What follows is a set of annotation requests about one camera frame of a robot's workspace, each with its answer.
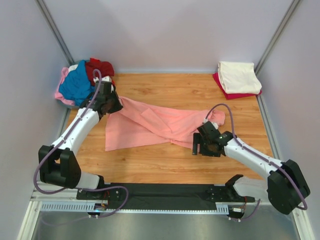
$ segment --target white cloth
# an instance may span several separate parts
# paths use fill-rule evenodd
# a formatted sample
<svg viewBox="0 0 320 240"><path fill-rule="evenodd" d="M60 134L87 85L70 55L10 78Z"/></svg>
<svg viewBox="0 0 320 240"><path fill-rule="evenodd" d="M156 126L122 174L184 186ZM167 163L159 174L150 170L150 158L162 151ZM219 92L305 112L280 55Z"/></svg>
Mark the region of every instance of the white cloth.
<svg viewBox="0 0 320 240"><path fill-rule="evenodd" d="M77 67L78 67L78 64L71 65L71 66L69 67L69 73L70 73L71 71L73 71L73 70L76 70Z"/></svg>
<svg viewBox="0 0 320 240"><path fill-rule="evenodd" d="M259 94L262 88L253 62L220 61L218 75L227 94Z"/></svg>

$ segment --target dark red cloth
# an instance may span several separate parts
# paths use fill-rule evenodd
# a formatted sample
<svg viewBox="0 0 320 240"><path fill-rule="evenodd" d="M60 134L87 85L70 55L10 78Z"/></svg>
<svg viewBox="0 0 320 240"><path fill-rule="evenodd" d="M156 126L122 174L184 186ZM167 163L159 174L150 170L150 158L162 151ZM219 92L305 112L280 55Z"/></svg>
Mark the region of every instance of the dark red cloth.
<svg viewBox="0 0 320 240"><path fill-rule="evenodd" d="M100 61L99 59L90 58L90 61L87 61L84 65L86 75L88 76L88 79L90 80L92 86L95 85L93 75L94 69L100 70L102 78L115 75L115 70L112 67L111 63L108 61Z"/></svg>
<svg viewBox="0 0 320 240"><path fill-rule="evenodd" d="M251 97L251 96L257 96L260 95L262 93L262 91L260 90L259 94L252 94L252 93L226 93L225 90L223 89L223 87L221 86L221 83L219 81L219 74L216 72L213 75L213 79L216 82L216 84L218 84L219 88L221 89L221 91L223 92L225 98L227 100L231 100L231 99L239 99L239 98L244 98L244 97Z"/></svg>

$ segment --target gray wall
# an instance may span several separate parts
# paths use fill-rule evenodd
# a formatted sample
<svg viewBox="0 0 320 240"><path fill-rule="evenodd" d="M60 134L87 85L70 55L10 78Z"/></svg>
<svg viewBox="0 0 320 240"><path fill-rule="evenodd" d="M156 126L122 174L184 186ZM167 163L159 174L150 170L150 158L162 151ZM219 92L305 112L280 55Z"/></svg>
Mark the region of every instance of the gray wall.
<svg viewBox="0 0 320 240"><path fill-rule="evenodd" d="M0 239L16 239L38 150L57 137L65 108L53 99L67 64L34 0L0 7Z"/></svg>
<svg viewBox="0 0 320 240"><path fill-rule="evenodd" d="M74 60L119 72L213 72L261 58L292 0L45 0Z"/></svg>
<svg viewBox="0 0 320 240"><path fill-rule="evenodd" d="M320 1L303 0L258 76L283 159L299 163L309 184L308 216L319 229Z"/></svg>

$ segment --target wooden tabletop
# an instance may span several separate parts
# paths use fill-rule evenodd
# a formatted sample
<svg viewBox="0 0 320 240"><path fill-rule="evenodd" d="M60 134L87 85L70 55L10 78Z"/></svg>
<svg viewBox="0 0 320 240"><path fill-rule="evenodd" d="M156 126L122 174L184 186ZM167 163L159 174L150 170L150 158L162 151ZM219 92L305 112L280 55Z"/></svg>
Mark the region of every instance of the wooden tabletop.
<svg viewBox="0 0 320 240"><path fill-rule="evenodd" d="M118 74L114 77L119 96L146 104L209 110L218 103L230 106L235 132L248 145L272 155L256 97L226 100L211 74ZM231 131L230 117L220 132ZM69 123L76 116L72 110ZM82 171L104 176L105 182L224 184L236 174L260 177L242 163L225 157L192 155L191 149L173 143L105 151L107 117L91 130L76 156Z"/></svg>

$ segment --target pile of clothes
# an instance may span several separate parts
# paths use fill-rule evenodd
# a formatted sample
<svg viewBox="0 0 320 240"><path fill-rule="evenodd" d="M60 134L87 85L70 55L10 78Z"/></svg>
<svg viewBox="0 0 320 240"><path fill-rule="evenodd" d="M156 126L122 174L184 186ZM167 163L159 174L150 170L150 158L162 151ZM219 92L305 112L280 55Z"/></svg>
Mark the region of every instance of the pile of clothes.
<svg viewBox="0 0 320 240"><path fill-rule="evenodd" d="M227 100L262 93L262 85L256 77L253 62L220 61L218 72L213 74L213 79Z"/></svg>
<svg viewBox="0 0 320 240"><path fill-rule="evenodd" d="M81 60L78 64L64 67L61 80L54 97L65 105L80 106L86 97L95 91L97 76L93 75L94 69L101 72L101 77L112 77L115 71L110 62L90 58L89 61Z"/></svg>

